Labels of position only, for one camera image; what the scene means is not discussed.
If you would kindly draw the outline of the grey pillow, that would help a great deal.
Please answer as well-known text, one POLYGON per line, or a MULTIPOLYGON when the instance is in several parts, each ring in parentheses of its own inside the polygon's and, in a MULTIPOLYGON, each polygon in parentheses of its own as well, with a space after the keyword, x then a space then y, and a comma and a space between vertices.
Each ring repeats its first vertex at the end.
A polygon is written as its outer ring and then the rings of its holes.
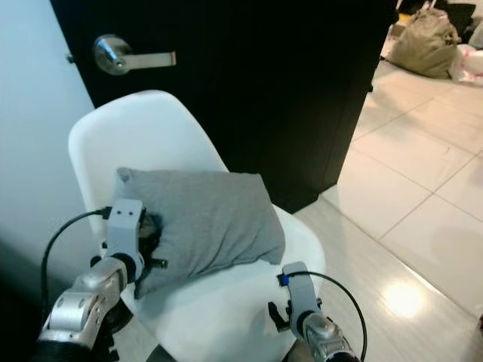
POLYGON ((279 265, 285 232, 258 173, 116 171, 116 196, 141 201, 158 226, 134 297, 236 265, 279 265))

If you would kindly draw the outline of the white plastic chair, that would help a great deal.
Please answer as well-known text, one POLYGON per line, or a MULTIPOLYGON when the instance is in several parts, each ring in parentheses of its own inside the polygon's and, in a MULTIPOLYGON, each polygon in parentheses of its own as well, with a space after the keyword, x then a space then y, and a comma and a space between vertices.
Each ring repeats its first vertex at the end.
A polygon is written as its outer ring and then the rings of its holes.
MULTIPOLYGON (((206 132, 173 94, 148 90, 110 101, 84 116, 69 134, 69 154, 86 207, 106 207, 118 197, 117 170, 211 171, 227 168, 206 132)), ((279 262, 254 261, 136 296, 134 285, 120 303, 134 314, 176 362, 282 362, 294 347, 280 333, 268 304, 284 308, 288 293, 277 282, 286 263, 325 271, 317 235, 275 204, 265 211, 285 235, 279 262)))

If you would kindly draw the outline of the black door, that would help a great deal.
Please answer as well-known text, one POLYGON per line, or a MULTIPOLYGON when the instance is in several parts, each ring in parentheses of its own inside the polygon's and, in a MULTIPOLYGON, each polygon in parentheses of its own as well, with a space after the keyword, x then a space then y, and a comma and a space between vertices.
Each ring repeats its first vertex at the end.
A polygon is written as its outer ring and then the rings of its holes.
POLYGON ((49 0, 94 106, 173 94, 232 172, 258 173, 296 213, 337 183, 372 88, 395 0, 49 0), (107 75, 101 35, 171 68, 107 75))

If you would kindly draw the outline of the olive fabric bag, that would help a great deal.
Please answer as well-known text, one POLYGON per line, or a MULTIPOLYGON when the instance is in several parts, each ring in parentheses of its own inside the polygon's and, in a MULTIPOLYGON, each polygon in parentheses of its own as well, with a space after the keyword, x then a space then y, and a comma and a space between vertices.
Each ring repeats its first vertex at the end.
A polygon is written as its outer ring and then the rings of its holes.
POLYGON ((445 11, 418 11, 394 41, 386 61, 415 75, 448 79, 461 38, 445 11))

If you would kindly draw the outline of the white plastic bag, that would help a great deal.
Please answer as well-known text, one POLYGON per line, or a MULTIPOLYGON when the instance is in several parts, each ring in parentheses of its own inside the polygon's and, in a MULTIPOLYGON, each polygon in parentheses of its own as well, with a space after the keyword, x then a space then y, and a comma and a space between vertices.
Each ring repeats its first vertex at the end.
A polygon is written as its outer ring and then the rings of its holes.
POLYGON ((483 87, 483 51, 469 44, 457 45, 457 55, 448 73, 456 83, 483 87))

